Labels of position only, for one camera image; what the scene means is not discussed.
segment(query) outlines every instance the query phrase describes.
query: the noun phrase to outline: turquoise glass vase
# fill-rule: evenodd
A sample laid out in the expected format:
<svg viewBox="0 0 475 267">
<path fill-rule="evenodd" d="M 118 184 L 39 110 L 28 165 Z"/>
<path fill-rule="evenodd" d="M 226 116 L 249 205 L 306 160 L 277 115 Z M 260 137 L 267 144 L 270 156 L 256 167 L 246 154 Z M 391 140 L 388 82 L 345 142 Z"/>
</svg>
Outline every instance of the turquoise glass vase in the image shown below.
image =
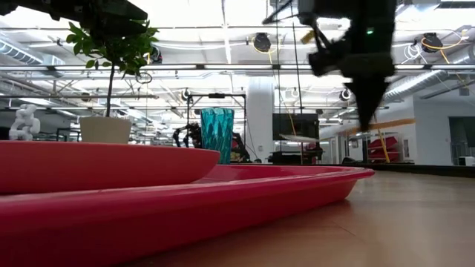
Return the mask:
<svg viewBox="0 0 475 267">
<path fill-rule="evenodd" d="M 220 152 L 218 164 L 231 163 L 232 128 L 235 111 L 227 108 L 201 110 L 201 142 L 204 149 Z"/>
</svg>

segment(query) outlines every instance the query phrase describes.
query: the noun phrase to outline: red tray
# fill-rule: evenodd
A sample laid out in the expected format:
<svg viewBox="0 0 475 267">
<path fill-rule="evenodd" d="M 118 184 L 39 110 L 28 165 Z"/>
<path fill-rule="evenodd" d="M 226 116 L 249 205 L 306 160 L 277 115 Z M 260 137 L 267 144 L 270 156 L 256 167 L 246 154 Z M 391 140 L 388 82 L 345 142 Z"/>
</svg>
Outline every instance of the red tray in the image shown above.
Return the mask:
<svg viewBox="0 0 475 267">
<path fill-rule="evenodd" d="M 0 197 L 0 266 L 122 263 L 342 200 L 371 175 L 217 165 L 190 185 Z"/>
<path fill-rule="evenodd" d="M 219 156 L 165 146 L 0 141 L 0 194 L 185 184 L 204 177 Z"/>
</svg>

